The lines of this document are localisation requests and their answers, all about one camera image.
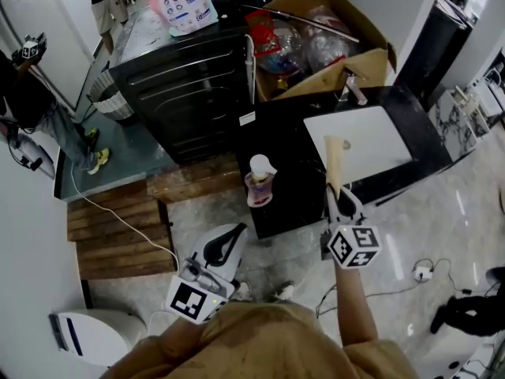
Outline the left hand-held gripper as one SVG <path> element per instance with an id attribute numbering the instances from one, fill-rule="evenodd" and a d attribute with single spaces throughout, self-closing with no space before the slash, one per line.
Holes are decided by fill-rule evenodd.
<path id="1" fill-rule="evenodd" d="M 238 289 L 235 274 L 246 243 L 244 223 L 217 226 L 197 239 L 170 282 L 166 309 L 196 325 L 210 320 Z"/>

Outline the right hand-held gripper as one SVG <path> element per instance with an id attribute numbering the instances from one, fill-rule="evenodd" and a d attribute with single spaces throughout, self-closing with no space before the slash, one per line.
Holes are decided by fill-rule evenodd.
<path id="1" fill-rule="evenodd" d="M 367 268 L 383 249 L 378 227 L 368 224 L 363 204 L 346 187 L 338 198 L 328 183 L 326 194 L 328 227 L 320 237 L 321 259 L 334 261 L 342 269 Z"/>

